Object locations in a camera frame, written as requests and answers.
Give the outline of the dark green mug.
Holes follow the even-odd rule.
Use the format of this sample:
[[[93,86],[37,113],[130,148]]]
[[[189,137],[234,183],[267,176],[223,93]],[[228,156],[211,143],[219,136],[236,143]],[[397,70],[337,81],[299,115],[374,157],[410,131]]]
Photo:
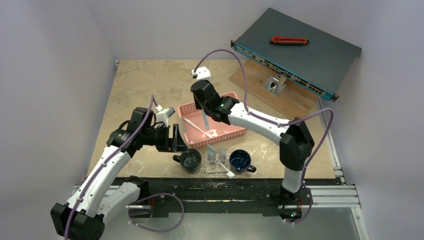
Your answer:
[[[174,155],[172,159],[179,163],[186,172],[194,173],[201,165],[202,155],[196,149],[191,148],[180,155]]]

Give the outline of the pink perforated plastic basket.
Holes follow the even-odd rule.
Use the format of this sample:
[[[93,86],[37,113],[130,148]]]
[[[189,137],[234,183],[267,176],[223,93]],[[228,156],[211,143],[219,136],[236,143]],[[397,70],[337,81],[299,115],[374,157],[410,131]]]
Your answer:
[[[194,102],[180,105],[177,108],[177,113],[181,120],[181,127],[184,140],[191,148],[200,148],[206,146],[207,144],[211,145],[217,142],[226,141],[244,135],[247,131],[244,127],[227,125],[222,122],[216,122],[209,116],[207,116],[209,130],[206,130],[202,111],[196,109]],[[212,138],[205,136],[200,131],[196,130],[194,127],[185,122],[183,118],[189,119],[195,125],[200,127],[203,131],[209,132],[211,134],[215,132],[218,136]]]

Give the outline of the dark blue mug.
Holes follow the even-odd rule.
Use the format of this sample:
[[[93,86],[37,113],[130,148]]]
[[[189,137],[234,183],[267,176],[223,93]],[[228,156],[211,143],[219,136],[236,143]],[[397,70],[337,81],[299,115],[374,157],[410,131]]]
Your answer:
[[[229,156],[230,169],[236,174],[244,172],[255,173],[257,168],[252,165],[250,154],[242,149],[234,150]]]

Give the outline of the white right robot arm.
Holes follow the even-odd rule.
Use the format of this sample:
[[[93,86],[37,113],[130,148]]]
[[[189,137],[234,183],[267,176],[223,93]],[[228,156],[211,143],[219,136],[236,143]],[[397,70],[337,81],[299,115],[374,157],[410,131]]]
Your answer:
[[[289,121],[249,108],[230,96],[220,96],[208,80],[190,87],[195,107],[218,123],[253,131],[279,147],[279,160],[285,167],[280,196],[288,204],[300,198],[306,161],[315,142],[306,124],[299,118]]]

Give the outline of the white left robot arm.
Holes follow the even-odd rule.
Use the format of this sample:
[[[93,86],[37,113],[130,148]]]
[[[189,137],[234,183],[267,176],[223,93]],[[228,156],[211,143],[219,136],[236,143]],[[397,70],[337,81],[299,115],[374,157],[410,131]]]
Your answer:
[[[50,215],[58,235],[66,240],[98,240],[107,223],[127,205],[153,205],[155,199],[165,196],[151,193],[149,182],[133,175],[112,194],[105,195],[121,169],[143,146],[154,146],[165,153],[188,151],[178,124],[168,124],[174,108],[156,109],[158,113],[135,108],[131,118],[110,134],[101,158],[79,189],[66,203],[52,207]]]

